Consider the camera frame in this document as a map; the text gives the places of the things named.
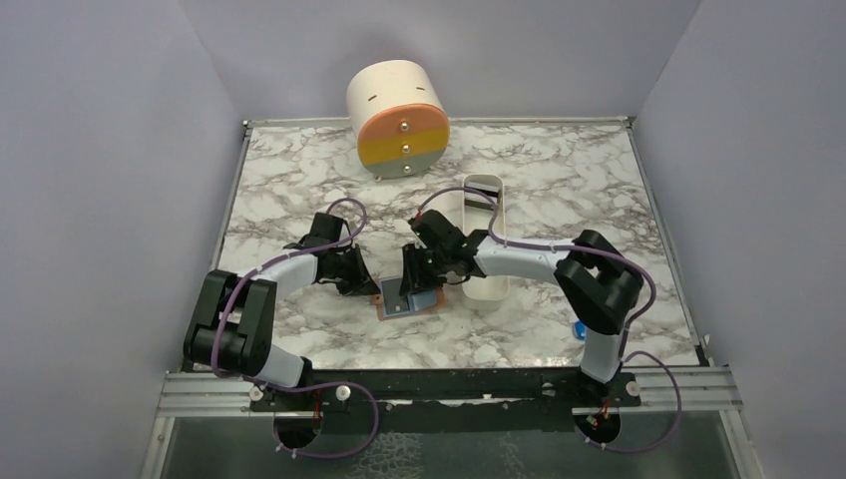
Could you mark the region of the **dark credit card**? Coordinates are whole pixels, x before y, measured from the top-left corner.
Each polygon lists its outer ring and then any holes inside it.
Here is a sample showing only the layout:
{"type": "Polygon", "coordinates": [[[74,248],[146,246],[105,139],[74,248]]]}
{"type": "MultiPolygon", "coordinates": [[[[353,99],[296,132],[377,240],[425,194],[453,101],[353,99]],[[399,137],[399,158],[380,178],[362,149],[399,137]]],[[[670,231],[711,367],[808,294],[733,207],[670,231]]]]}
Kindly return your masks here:
{"type": "Polygon", "coordinates": [[[385,317],[409,313],[411,306],[407,295],[400,293],[400,276],[385,278],[380,282],[382,292],[382,310],[385,317]]]}

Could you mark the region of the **brown leather card holder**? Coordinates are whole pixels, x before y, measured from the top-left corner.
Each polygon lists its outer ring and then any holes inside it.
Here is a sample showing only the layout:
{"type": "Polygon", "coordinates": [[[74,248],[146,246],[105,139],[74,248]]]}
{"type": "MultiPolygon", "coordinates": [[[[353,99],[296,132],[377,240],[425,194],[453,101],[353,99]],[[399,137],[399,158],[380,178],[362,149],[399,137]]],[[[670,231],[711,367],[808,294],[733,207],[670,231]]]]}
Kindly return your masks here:
{"type": "MultiPolygon", "coordinates": [[[[397,277],[397,276],[388,276],[384,278],[380,278],[376,280],[376,283],[380,287],[380,282],[385,278],[390,277],[397,277]]],[[[409,299],[409,303],[411,306],[411,311],[406,314],[392,316],[392,317],[385,317],[383,315],[382,310],[382,292],[376,295],[371,296],[371,303],[375,306],[377,317],[380,321],[390,320],[390,319],[399,319],[408,316],[420,315],[420,314],[429,314],[432,311],[439,309],[440,307],[446,304],[446,297],[443,293],[441,288],[435,290],[428,290],[418,294],[407,295],[409,299]]]]}

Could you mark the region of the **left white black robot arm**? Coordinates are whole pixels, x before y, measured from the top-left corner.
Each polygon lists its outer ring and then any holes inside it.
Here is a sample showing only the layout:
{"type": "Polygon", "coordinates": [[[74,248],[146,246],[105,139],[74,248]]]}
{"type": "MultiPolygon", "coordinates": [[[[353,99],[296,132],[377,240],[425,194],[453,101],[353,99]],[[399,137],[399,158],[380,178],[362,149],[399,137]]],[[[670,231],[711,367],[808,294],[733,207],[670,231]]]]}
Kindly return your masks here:
{"type": "Polygon", "coordinates": [[[207,273],[184,339],[185,359],[220,375],[273,385],[289,409],[308,405],[310,360],[272,343],[276,302],[316,283],[333,284],[343,296],[380,292],[360,247],[342,236],[347,226],[340,217],[317,213],[308,234],[280,256],[245,273],[207,273]]]}

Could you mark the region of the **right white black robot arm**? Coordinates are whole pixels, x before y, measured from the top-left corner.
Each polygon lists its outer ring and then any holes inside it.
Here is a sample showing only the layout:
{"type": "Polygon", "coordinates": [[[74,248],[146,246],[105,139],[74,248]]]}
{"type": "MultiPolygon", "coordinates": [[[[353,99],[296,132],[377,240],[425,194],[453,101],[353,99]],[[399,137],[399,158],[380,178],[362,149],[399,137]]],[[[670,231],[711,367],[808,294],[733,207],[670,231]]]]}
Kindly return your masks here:
{"type": "Polygon", "coordinates": [[[584,230],[571,241],[504,239],[488,230],[464,234],[437,211],[419,214],[409,225],[416,240],[402,249],[400,294],[437,289],[450,274],[555,284],[587,330],[575,382],[578,397],[599,406],[615,394],[625,325],[646,274],[601,234],[584,230]]]}

